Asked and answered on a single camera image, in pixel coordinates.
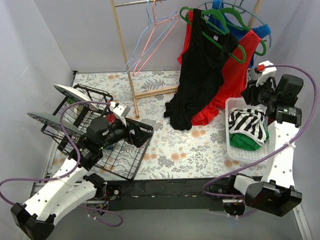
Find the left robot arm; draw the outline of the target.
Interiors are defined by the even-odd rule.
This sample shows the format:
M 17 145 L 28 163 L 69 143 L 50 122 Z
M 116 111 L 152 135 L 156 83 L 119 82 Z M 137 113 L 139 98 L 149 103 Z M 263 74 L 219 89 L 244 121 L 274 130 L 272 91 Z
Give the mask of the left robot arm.
M 45 240 L 57 223 L 84 201 L 106 196 L 105 180 L 90 169 L 103 157 L 103 150 L 124 140 L 139 148 L 154 133 L 148 124 L 126 118 L 109 123 L 94 118 L 59 170 L 36 194 L 24 203 L 15 203 L 10 212 L 15 224 L 31 239 Z

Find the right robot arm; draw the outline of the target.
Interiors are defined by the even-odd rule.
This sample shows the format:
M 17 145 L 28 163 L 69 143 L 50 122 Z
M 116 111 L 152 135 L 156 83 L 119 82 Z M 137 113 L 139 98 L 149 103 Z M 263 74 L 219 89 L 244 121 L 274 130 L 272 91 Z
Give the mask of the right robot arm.
M 244 195 L 244 203 L 251 208 L 282 217 L 302 201 L 302 193 L 295 189 L 293 158 L 295 145 L 290 142 L 302 124 L 302 110 L 295 107 L 298 93 L 304 85 L 302 78 L 283 74 L 276 83 L 274 77 L 258 84 L 248 82 L 241 93 L 246 104 L 263 105 L 263 117 L 268 125 L 268 153 L 263 177 L 255 181 L 242 173 L 232 174 L 226 186 L 227 195 L 237 199 Z

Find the black white striped tank top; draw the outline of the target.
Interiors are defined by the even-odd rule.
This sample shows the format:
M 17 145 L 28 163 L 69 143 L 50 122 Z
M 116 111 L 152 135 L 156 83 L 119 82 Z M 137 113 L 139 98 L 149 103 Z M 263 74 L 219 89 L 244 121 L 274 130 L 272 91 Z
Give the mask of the black white striped tank top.
M 263 146 L 269 138 L 265 128 L 264 108 L 232 108 L 228 111 L 228 131 L 230 134 L 241 134 L 249 137 L 259 146 Z

